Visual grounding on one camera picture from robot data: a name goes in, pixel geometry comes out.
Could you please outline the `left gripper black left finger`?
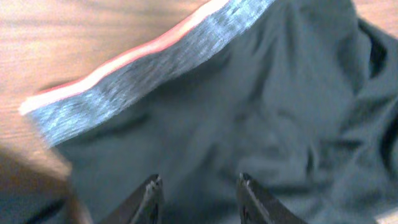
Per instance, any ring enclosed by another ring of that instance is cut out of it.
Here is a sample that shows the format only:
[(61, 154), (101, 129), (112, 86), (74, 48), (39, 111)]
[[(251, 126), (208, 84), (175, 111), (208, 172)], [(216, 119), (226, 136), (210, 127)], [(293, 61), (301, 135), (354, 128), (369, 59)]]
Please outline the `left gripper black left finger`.
[(161, 224), (164, 205), (162, 178), (151, 175), (101, 224)]

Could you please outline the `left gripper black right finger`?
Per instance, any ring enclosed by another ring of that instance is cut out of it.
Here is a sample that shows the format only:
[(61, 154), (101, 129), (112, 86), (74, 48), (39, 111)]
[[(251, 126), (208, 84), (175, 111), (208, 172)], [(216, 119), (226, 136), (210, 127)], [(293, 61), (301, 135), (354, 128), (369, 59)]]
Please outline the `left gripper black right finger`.
[(241, 224), (307, 224), (247, 173), (239, 175), (236, 196)]

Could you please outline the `black pants with red waistband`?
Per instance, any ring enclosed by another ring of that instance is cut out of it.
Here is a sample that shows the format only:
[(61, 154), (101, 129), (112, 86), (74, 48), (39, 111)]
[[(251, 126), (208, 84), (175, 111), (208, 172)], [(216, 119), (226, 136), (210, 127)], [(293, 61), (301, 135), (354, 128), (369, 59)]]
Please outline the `black pants with red waistband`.
[(95, 222), (152, 174), (164, 223), (237, 223), (242, 173), (308, 223), (397, 208), (397, 40), (351, 1), (210, 1), (20, 112)]

